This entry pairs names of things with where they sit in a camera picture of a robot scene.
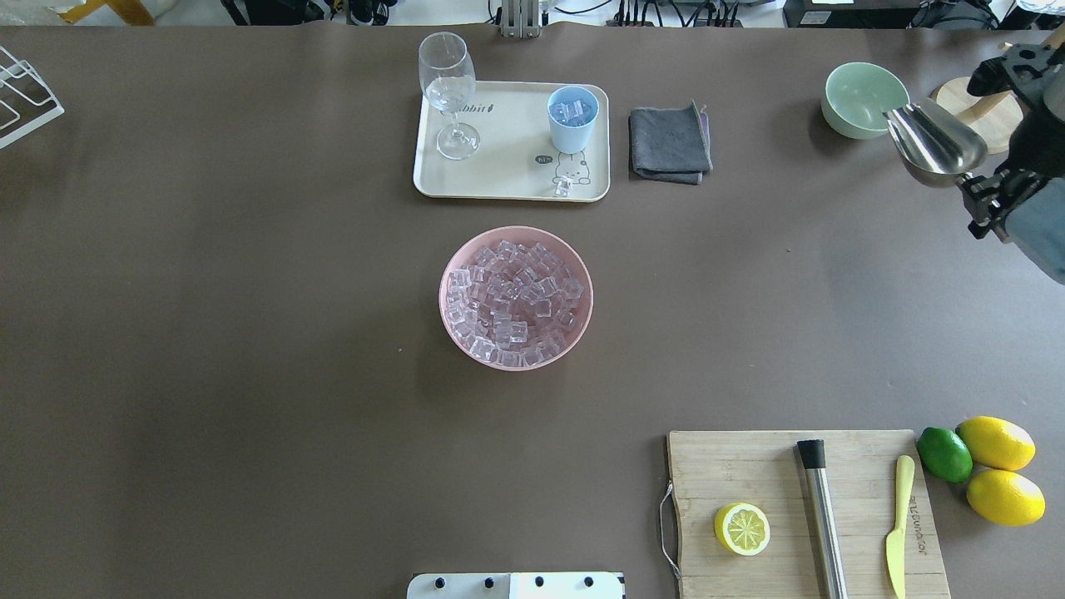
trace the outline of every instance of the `lime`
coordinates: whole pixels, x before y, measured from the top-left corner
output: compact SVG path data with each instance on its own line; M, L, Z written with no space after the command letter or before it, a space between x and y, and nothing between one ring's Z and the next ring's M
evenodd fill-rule
M1047 501L1038 485L1007 470L984 470L969 481L969 505L996 524L1023 527L1043 517Z
M972 473L972 456L953 431L929 426L917 439L917 453L929 472L948 483L963 483Z
M1035 456L1031 435L1009 420L978 416L958 424L957 434L972 460L990 468L1020 470Z
M757 555L769 545L769 518L750 503L730 503L714 517L714 534L733 553Z

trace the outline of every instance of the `butter knife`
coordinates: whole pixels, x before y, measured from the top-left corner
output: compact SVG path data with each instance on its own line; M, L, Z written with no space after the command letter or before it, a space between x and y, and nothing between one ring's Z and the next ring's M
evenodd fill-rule
M913 490L914 458L900 455L895 464L895 529L884 539L887 576L891 578L891 587L899 599L906 599L906 512Z

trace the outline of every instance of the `metal bracket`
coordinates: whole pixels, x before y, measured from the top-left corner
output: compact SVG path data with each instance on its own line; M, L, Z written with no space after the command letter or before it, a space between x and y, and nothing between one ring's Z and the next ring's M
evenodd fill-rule
M622 572L417 574L407 599L625 599Z
M503 0L499 33L504 37L540 36L540 0Z

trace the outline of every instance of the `cutting board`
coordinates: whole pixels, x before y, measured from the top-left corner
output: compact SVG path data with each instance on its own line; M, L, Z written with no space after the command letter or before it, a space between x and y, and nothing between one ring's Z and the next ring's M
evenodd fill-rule
M824 439L850 597L895 597L884 537L895 525L895 463L908 454L917 468L906 525L906 598L949 599L913 431L674 431L669 463L681 599L826 597L809 491L794 450L803 439ZM752 557L731 553L714 535L714 515L737 501L757 505L769 518L769 546Z

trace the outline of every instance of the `green bowl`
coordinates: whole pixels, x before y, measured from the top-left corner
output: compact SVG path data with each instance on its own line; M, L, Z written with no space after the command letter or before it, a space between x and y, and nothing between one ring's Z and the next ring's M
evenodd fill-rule
M884 112L910 102L906 86L882 66L847 63L824 82L821 113L841 135L871 140L887 133Z

